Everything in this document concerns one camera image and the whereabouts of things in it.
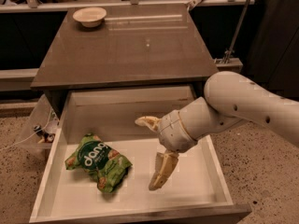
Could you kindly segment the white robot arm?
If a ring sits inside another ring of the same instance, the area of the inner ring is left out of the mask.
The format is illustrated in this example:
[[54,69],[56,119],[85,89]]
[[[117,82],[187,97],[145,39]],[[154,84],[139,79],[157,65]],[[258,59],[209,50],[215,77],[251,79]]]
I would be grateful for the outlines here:
[[278,96],[250,79],[230,71],[212,75],[204,95],[180,110],[161,118],[135,121],[157,134],[165,152],[156,155],[150,190],[161,188],[174,172],[178,155],[212,133],[221,133],[243,123],[257,123],[299,147],[299,102]]

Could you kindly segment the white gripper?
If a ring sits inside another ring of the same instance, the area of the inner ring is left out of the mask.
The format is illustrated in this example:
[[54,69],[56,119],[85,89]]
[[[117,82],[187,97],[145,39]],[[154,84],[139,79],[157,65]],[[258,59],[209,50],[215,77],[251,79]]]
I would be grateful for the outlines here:
[[178,110],[161,119],[153,116],[140,117],[135,120],[135,124],[148,127],[155,133],[158,131],[160,144],[167,149],[164,153],[156,153],[155,172],[149,182],[149,190],[160,189],[174,172],[178,164],[178,153],[188,151],[197,141],[186,132]]

